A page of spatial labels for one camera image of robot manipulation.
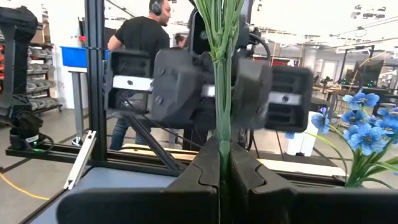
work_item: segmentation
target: gray floor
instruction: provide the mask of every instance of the gray floor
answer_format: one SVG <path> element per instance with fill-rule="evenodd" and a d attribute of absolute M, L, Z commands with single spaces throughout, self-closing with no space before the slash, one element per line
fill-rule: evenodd
<path fill-rule="evenodd" d="M 64 110 L 61 113 L 58 111 L 49 111 L 42 115 L 42 119 L 44 120 L 44 126 L 41 131 L 50 135 L 55 142 L 60 142 L 75 134 L 73 110 Z M 111 134 L 115 122 L 115 119 L 108 121 L 108 134 Z M 88 126 L 87 119 L 85 120 L 85 126 Z M 5 155 L 4 150 L 9 142 L 8 132 L 8 129 L 0 129 L 0 142 L 5 142 L 5 144 L 0 147 L 0 166 L 2 167 L 10 166 L 22 160 L 22 158 L 9 157 Z M 167 146 L 167 143 L 165 142 L 168 140 L 168 134 L 166 132 L 160 129 L 154 129 L 152 134 L 160 140 L 162 144 Z M 128 138 L 125 142 L 134 142 L 134 135 L 134 131 L 130 129 L 127 133 Z M 280 134 L 279 136 L 281 137 L 282 148 L 285 149 L 287 147 L 287 141 L 283 134 Z M 337 145 L 345 158 L 352 158 L 349 148 L 337 135 L 332 133 L 327 134 L 326 138 Z M 276 154 L 280 153 L 274 131 L 256 131 L 256 141 L 259 146 L 259 150 Z M 315 147 L 324 156 L 338 157 L 333 150 L 320 141 L 315 143 Z M 386 157 L 392 158 L 397 155 L 396 152 L 397 147 L 394 147 L 386 154 Z M 336 165 L 343 167 L 341 161 L 332 161 Z M 51 197 L 63 187 L 71 166 L 71 164 L 62 164 L 58 162 L 31 160 L 13 170 L 10 170 L 4 175 L 16 186 L 30 193 L 43 197 Z M 392 172 L 381 173 L 377 175 L 377 177 L 388 184 L 391 184 L 393 187 L 398 188 L 398 177 L 394 176 Z M 366 186 L 381 187 L 377 184 L 366 184 Z M 5 181 L 0 180 L 0 223 L 19 223 L 44 202 L 44 200 L 32 198 L 13 189 L 7 185 Z"/>

